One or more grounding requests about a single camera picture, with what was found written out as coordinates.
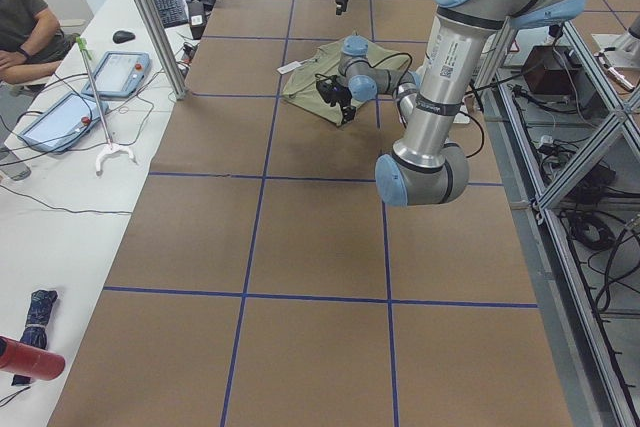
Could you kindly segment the sage green long-sleeve shirt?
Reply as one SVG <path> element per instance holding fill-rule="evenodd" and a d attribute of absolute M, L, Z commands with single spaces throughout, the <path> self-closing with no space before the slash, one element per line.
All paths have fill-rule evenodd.
<path fill-rule="evenodd" d="M 338 66 L 346 38 L 319 46 L 305 61 L 288 64 L 292 73 L 281 91 L 290 104 L 337 127 L 350 123 L 363 101 L 351 97 L 348 85 L 338 81 Z"/>

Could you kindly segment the white shirt hang tag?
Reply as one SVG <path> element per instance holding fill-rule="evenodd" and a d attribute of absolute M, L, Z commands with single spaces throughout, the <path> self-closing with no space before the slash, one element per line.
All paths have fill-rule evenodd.
<path fill-rule="evenodd" d="M 289 63 L 287 63 L 285 65 L 282 65 L 282 66 L 278 67 L 277 68 L 277 72 L 280 75 L 285 75 L 287 73 L 293 72 L 294 70 L 302 67 L 304 64 L 305 64 L 305 61 L 298 61 L 298 60 L 292 61 L 292 62 L 289 62 Z"/>

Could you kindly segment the black keyboard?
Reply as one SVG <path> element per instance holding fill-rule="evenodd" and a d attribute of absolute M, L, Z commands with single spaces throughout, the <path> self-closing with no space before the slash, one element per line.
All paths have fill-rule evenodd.
<path fill-rule="evenodd" d="M 184 0 L 152 0 L 164 28 L 176 27 L 189 22 Z"/>

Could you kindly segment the upper teach pendant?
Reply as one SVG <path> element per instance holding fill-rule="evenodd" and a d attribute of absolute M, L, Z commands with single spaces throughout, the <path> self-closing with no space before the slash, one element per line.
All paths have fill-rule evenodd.
<path fill-rule="evenodd" d="M 141 85 L 151 65 L 145 52 L 107 51 L 91 69 L 102 99 L 125 99 Z"/>

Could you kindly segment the teach pendant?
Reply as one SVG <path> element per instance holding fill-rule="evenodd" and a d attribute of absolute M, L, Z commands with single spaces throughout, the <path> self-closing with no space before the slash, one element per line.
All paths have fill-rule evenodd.
<path fill-rule="evenodd" d="M 125 99 L 141 85 L 151 65 L 145 52 L 107 51 L 91 69 L 102 99 Z"/>
<path fill-rule="evenodd" d="M 104 114 L 108 104 L 101 101 Z M 44 152 L 63 152 L 89 133 L 99 121 L 93 97 L 68 93 L 17 134 L 28 147 Z"/>

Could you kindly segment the black computer mouse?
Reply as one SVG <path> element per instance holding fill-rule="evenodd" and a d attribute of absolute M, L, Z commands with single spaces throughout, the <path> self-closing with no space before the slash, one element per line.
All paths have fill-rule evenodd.
<path fill-rule="evenodd" d="M 118 30 L 112 36 L 112 41 L 115 44 L 122 44 L 125 42 L 132 41 L 136 38 L 136 35 L 131 31 L 126 30 Z"/>

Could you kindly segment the white grabber stick tool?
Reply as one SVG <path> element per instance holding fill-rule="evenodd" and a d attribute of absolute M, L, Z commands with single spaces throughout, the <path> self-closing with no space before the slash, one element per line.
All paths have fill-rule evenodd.
<path fill-rule="evenodd" d="M 87 73 L 89 85 L 92 90 L 92 95 L 94 97 L 94 100 L 98 108 L 100 124 L 105 137 L 105 145 L 102 147 L 102 150 L 98 153 L 95 160 L 95 173 L 97 176 L 101 176 L 103 173 L 103 163 L 109 156 L 113 156 L 119 153 L 126 153 L 128 155 L 128 158 L 134 164 L 136 164 L 137 161 L 132 149 L 129 146 L 118 144 L 113 140 L 111 132 L 109 131 L 109 128 L 107 125 L 103 108 L 102 108 L 101 98 L 95 83 L 94 74 L 91 70 L 91 65 L 90 65 L 91 56 L 87 49 L 86 40 L 82 37 L 77 37 L 76 44 L 79 48 L 79 51 L 83 60 L 83 64 Z"/>

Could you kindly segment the lower teach pendant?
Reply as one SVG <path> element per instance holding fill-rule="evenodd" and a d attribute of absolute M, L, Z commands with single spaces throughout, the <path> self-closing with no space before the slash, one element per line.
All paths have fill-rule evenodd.
<path fill-rule="evenodd" d="M 101 101 L 104 114 L 108 104 Z M 89 133 L 99 121 L 93 97 L 68 93 L 17 134 L 28 147 L 44 152 L 63 152 Z"/>

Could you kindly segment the seated person grey shirt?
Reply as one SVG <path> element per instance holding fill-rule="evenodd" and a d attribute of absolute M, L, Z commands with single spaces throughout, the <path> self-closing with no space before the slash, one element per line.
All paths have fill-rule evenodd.
<path fill-rule="evenodd" d="M 1 0 L 3 82 L 22 84 L 53 75 L 73 41 L 44 0 Z"/>

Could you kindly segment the dark folded umbrella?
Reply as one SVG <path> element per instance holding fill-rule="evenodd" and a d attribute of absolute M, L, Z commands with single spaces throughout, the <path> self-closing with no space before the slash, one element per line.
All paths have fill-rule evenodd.
<path fill-rule="evenodd" d="M 31 294 L 25 326 L 19 342 L 46 350 L 48 342 L 46 327 L 57 299 L 58 293 L 55 290 L 37 290 Z M 15 374 L 11 385 L 26 386 L 32 380 L 34 378 Z"/>

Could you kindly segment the red bottle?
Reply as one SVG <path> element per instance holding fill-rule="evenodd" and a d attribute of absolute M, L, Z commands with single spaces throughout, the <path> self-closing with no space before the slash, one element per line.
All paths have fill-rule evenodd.
<path fill-rule="evenodd" d="M 53 380 L 66 367 L 63 356 L 1 337 L 1 370 L 37 380 Z"/>

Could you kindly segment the brown box under frame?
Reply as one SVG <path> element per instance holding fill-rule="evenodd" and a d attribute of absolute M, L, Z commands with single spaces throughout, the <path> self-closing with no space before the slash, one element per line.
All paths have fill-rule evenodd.
<path fill-rule="evenodd" d="M 572 95 L 572 82 L 582 65 L 574 49 L 564 45 L 538 45 L 529 53 L 523 67 L 523 77 L 529 91 L 536 95 Z"/>

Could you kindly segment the aluminium frame post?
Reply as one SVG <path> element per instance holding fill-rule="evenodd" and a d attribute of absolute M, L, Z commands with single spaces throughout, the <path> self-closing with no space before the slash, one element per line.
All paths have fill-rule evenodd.
<path fill-rule="evenodd" d="M 149 38 L 159 58 L 164 73 L 177 100 L 182 100 L 187 93 L 184 77 L 178 68 L 171 49 L 165 28 L 153 0 L 133 0 L 146 27 Z"/>

